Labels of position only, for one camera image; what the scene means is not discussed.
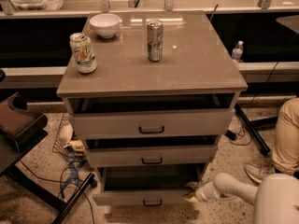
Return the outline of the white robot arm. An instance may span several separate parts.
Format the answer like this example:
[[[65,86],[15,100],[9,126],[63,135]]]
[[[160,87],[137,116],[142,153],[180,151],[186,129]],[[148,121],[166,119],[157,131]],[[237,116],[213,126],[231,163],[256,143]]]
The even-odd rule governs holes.
[[[254,207],[252,224],[299,224],[299,180],[291,175],[272,174],[252,186],[226,173],[206,183],[190,182],[185,196],[190,203],[242,200]]]

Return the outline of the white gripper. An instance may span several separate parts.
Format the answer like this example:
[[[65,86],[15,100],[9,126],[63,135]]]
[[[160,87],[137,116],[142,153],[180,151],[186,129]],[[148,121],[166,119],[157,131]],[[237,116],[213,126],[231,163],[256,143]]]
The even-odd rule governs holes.
[[[186,184],[187,188],[195,189],[195,196],[190,193],[185,195],[184,199],[189,203],[208,202],[215,200],[214,185],[212,181],[203,183],[201,181],[191,181]]]

